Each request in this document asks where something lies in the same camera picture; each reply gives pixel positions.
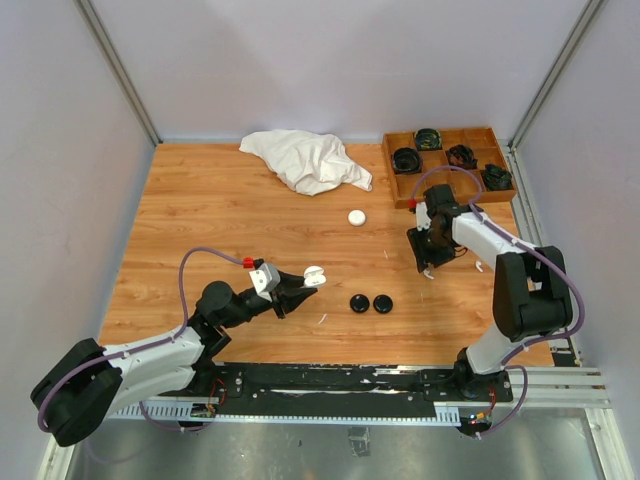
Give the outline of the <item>black charging case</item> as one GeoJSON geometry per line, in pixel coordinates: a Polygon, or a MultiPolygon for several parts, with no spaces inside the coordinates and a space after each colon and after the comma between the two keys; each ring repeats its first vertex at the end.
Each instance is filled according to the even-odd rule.
{"type": "Polygon", "coordinates": [[[374,298],[373,307],[380,314],[388,314],[393,310],[394,304],[390,296],[380,294],[374,298]]]}
{"type": "Polygon", "coordinates": [[[350,298],[349,307],[354,313],[362,314],[369,310],[370,300],[364,294],[356,294],[350,298]]]}

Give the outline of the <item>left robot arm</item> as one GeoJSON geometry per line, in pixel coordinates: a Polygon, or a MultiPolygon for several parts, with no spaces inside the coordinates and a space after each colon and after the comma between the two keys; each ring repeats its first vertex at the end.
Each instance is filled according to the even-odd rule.
{"type": "Polygon", "coordinates": [[[249,277],[251,287],[240,293],[224,281],[209,283],[186,323],[163,334],[120,345],[77,342],[30,394],[39,428],[69,447],[108,416],[150,397],[184,389],[207,393],[214,371],[206,364],[230,343],[229,329],[267,311],[284,318],[326,282],[321,267],[292,275],[271,263],[249,277]]]}

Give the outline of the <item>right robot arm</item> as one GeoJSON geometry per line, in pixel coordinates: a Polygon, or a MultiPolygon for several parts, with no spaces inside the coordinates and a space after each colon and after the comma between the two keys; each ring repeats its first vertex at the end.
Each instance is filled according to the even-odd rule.
{"type": "Polygon", "coordinates": [[[474,253],[494,272],[493,324],[454,363],[453,387],[474,400],[516,352],[568,327],[573,320],[570,288],[559,249],[537,247],[495,224],[473,204],[456,201],[447,184],[409,201],[416,226],[407,231],[417,271],[425,273],[474,253]]]}

